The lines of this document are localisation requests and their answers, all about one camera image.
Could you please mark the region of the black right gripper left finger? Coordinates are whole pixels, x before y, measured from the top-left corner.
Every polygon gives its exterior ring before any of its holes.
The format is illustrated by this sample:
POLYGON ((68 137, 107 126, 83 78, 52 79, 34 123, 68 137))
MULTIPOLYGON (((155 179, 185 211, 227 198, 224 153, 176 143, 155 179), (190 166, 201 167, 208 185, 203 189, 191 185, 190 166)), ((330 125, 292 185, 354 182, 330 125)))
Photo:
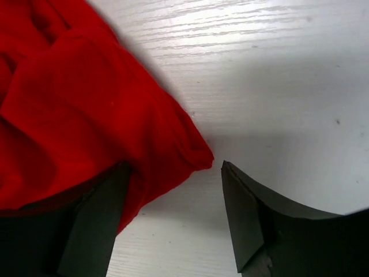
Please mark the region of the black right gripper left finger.
POLYGON ((118 163, 75 187, 1 211, 1 276, 106 276, 130 179, 118 163))

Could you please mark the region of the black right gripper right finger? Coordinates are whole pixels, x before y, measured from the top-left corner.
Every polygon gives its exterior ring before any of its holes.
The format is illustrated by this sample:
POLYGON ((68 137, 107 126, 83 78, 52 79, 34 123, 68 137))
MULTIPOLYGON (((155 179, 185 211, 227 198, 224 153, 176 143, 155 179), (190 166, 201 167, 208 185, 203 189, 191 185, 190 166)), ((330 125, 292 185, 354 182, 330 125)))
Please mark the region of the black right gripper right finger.
POLYGON ((367 276, 368 210, 347 215, 295 202, 230 162, 221 168, 241 276, 367 276))

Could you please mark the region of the red t-shirt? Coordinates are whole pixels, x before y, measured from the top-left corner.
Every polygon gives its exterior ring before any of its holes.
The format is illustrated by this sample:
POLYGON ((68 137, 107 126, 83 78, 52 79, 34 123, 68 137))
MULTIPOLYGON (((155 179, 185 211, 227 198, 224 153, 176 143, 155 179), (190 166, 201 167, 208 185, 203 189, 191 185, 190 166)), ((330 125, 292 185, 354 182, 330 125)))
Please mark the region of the red t-shirt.
POLYGON ((1 2, 1 215, 66 204, 125 161, 124 229, 213 159, 189 115, 89 3, 1 2))

